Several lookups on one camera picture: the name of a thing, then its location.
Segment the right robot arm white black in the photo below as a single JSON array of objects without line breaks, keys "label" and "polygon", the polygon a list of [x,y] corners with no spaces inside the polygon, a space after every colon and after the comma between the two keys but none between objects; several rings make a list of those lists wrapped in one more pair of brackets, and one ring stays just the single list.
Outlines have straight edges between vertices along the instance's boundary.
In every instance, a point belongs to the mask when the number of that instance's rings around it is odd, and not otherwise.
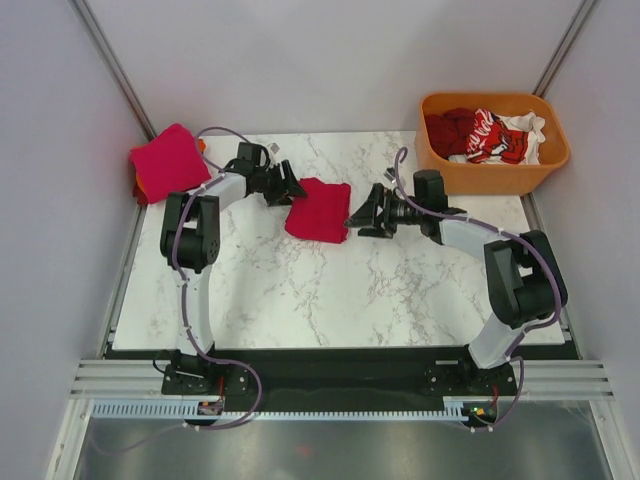
[{"label": "right robot arm white black", "polygon": [[361,237],[391,239],[400,225],[417,225],[423,236],[455,248],[485,265],[491,315],[466,346],[469,362],[458,368],[467,392],[483,392],[494,381],[493,368],[507,363],[526,334],[544,328],[567,303],[567,289],[546,235],[519,235],[472,218],[449,205],[436,170],[413,174],[414,194],[376,183],[344,223]]}]

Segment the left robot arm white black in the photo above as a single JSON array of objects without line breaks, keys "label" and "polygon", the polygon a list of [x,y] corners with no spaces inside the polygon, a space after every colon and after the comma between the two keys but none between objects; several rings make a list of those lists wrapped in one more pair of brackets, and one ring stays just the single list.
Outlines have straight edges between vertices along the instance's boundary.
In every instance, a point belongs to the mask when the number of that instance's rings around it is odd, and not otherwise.
[{"label": "left robot arm white black", "polygon": [[290,206],[307,196],[289,160],[275,163],[267,147],[242,141],[216,178],[190,193],[173,192],[165,202],[160,252],[177,286],[181,326],[176,349],[200,358],[184,375],[198,393],[211,392],[220,378],[218,367],[207,360],[215,347],[209,283],[221,247],[221,213],[252,194],[262,195],[269,207]]}]

